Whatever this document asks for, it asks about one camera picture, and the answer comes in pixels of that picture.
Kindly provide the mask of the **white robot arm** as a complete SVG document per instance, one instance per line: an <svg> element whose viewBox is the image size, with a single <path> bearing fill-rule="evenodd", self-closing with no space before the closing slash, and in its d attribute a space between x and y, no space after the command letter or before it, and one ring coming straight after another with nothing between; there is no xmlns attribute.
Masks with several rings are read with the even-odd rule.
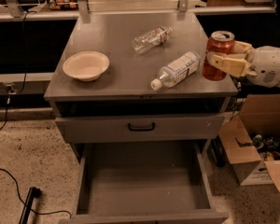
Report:
<svg viewBox="0 0 280 224"><path fill-rule="evenodd" d="M233 77L246 77L254 85L280 88L280 48L236 41L230 54L209 51L207 61Z"/></svg>

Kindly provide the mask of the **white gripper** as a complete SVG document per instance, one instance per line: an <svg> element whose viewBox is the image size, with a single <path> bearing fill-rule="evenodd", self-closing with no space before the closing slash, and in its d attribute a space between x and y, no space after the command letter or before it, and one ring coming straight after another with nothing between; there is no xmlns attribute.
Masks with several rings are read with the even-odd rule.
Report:
<svg viewBox="0 0 280 224"><path fill-rule="evenodd" d="M254 51L252 64L245 54ZM253 84L280 88L280 48L263 46L254 49L250 43L236 41L232 48L235 54L209 51L206 60L216 69L233 77L245 77Z"/></svg>

